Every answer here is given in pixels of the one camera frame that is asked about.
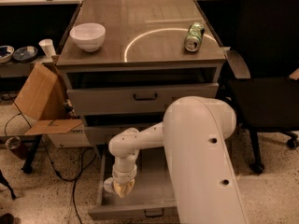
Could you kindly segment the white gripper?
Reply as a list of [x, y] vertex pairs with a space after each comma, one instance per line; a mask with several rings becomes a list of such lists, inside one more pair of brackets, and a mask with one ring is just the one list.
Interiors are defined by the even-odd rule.
[[135, 164], [127, 171], [122, 171], [116, 164], [113, 165], [112, 176], [115, 180], [113, 188], [119, 197], [124, 198], [132, 191], [135, 184], [133, 179], [136, 177], [136, 173], [137, 167]]

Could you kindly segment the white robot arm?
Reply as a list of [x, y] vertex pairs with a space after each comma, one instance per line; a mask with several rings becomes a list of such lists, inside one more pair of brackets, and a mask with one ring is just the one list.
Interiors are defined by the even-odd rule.
[[181, 224], [249, 224], [225, 144], [235, 126], [234, 110], [221, 100], [176, 100], [162, 122], [110, 140], [113, 189], [121, 197], [129, 194], [139, 151], [163, 147]]

